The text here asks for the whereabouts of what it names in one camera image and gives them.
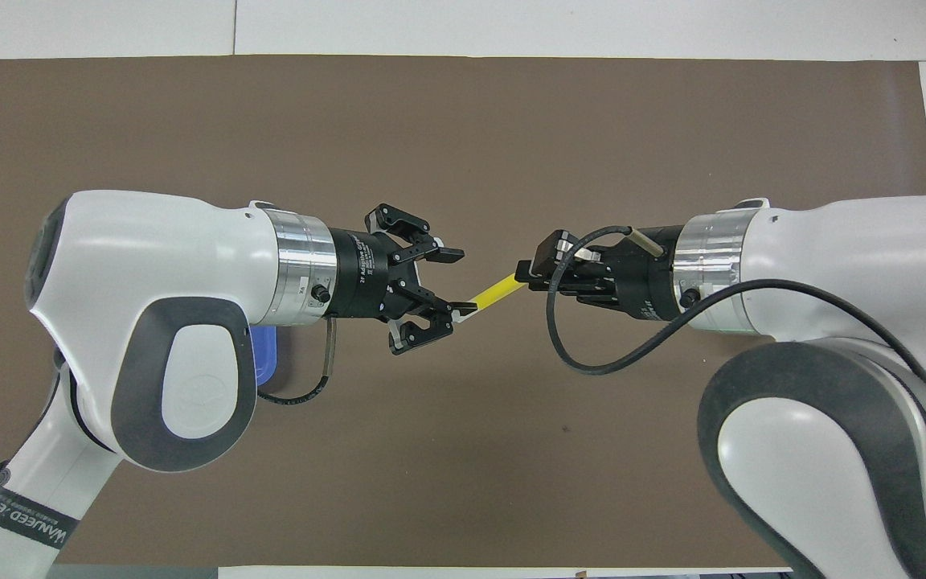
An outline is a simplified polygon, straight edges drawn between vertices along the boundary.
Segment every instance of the white robotic arm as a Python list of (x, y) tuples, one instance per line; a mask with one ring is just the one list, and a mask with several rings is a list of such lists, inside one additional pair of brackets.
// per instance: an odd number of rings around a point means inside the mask
[(429, 230), (389, 205), (364, 233), (260, 202), (71, 195), (45, 220), (28, 271), (56, 378), (36, 428), (0, 465), (0, 579), (44, 577), (120, 461), (180, 472), (238, 441), (257, 394), (250, 325), (375, 318), (393, 353), (452, 334), (453, 311), (473, 304), (420, 286), (416, 261), (463, 252)]
[(717, 371), (699, 406), (721, 495), (797, 577), (926, 578), (926, 197), (811, 211), (753, 199), (684, 226), (612, 229), (631, 233), (604, 247), (556, 231), (518, 281), (550, 290), (550, 314), (558, 290), (674, 321), (598, 367), (554, 334), (563, 359), (609, 373), (684, 322), (776, 338)]

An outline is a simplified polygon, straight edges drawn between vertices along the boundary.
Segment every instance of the yellow object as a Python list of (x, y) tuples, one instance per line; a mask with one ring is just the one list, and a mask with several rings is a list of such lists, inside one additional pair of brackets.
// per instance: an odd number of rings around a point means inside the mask
[(524, 287), (524, 283), (521, 283), (514, 279), (514, 276), (507, 275), (496, 285), (492, 285), (489, 289), (485, 289), (484, 292), (474, 296), (471, 302), (477, 304), (477, 310), (481, 311), (486, 307), (498, 302), (502, 298), (512, 294), (515, 290), (521, 289)]

